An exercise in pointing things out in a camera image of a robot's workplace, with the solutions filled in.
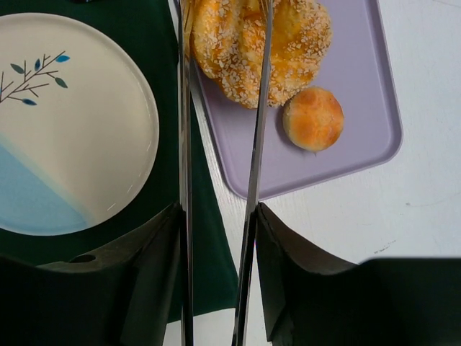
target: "round plate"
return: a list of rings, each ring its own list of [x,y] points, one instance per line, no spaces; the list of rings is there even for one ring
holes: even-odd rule
[[[50,14],[0,17],[0,228],[58,235],[119,213],[158,146],[148,82],[116,43]]]

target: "tray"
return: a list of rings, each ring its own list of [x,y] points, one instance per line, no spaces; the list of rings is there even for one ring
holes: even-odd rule
[[[334,31],[312,85],[331,90],[345,117],[340,139],[317,154],[291,144],[282,109],[269,109],[261,171],[262,200],[358,172],[391,160],[402,127],[376,0],[323,0]],[[256,111],[226,99],[199,71],[200,86],[225,181],[246,198]]]

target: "blue leaf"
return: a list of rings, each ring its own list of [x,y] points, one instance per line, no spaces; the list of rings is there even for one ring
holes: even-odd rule
[[[63,81],[61,78],[59,77],[56,77],[55,78],[55,82],[58,86],[60,86],[61,88],[66,88],[67,89],[67,84],[65,83],[65,81]]]
[[[18,66],[15,63],[12,63],[11,66],[18,74],[23,74],[24,73],[24,70],[22,69],[21,66]]]
[[[26,105],[29,105],[29,106],[36,106],[37,104],[32,101],[31,99],[22,99],[22,103],[25,103]]]
[[[69,58],[68,56],[58,56],[58,57],[56,58],[56,62],[57,62],[57,63],[63,63],[64,61],[67,61],[67,60],[69,60],[69,59],[70,59],[70,58]]]
[[[37,59],[37,61],[35,61],[34,69],[35,69],[36,71],[38,71],[38,70],[40,69],[41,65],[42,65],[42,64],[40,63],[40,59]]]

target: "bread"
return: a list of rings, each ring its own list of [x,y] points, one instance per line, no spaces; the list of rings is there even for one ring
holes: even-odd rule
[[[315,0],[274,0],[269,105],[277,107],[315,78],[331,43],[326,8]],[[257,108],[265,43],[258,0],[199,0],[191,46],[227,98]]]
[[[283,113],[283,127],[290,140],[313,152],[335,144],[343,126],[341,105],[331,92],[319,87],[310,87],[297,94]]]

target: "dark green cloth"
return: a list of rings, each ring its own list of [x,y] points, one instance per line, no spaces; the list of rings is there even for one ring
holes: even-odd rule
[[[23,236],[0,230],[0,253],[35,265],[69,260],[146,222],[178,199],[178,50],[167,0],[1,0],[0,15],[45,12],[97,28],[118,43],[146,76],[160,117],[160,143],[153,171],[139,196],[102,225],[75,234]],[[215,198],[196,117],[192,122],[194,298],[196,314],[234,306],[237,275]],[[176,285],[171,318],[179,318]]]

